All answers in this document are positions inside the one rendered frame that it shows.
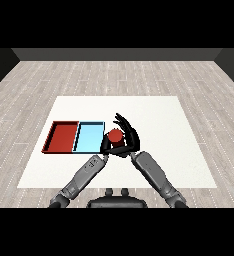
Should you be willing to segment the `small red can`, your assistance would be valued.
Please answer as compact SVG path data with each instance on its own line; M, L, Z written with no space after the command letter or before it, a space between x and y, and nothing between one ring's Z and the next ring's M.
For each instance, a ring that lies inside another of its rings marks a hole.
M112 129L108 133L108 139L114 148L121 147L121 146L125 145L123 133L119 129Z

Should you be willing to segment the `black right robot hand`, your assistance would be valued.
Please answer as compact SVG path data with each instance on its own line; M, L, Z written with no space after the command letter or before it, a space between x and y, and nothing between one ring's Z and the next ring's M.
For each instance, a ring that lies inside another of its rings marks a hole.
M137 131L123 116L117 113L115 118L115 123L118 124L120 128L124 131L126 145L112 148L109 153L120 157L127 157L131 153L135 153L140 150L140 139Z

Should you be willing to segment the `dark grey robot body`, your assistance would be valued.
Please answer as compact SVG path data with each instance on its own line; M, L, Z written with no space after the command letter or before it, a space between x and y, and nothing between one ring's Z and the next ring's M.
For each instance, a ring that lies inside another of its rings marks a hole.
M127 188L121 189L120 196L114 196L113 189L107 188L105 195L90 200L87 208L147 208L147 204L144 200L131 197Z

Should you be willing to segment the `red shallow open box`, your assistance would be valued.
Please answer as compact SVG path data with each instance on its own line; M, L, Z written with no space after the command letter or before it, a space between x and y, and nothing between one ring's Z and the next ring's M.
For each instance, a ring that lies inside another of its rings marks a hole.
M78 121L54 121L42 148L44 154L72 154Z

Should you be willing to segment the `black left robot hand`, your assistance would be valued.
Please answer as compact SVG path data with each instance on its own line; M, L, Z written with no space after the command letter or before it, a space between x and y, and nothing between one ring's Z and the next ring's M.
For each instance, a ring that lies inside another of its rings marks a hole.
M108 138L108 135L105 134L103 136L103 140L101 142L100 153L103 154L103 155L108 155L110 149L111 149L111 142L110 142L110 140Z

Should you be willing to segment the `light blue shallow open box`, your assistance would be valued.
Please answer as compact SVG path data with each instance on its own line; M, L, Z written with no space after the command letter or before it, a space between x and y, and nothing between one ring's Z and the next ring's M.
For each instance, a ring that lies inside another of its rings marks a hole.
M75 135L72 152L74 154L99 153L104 130L103 121L81 121Z

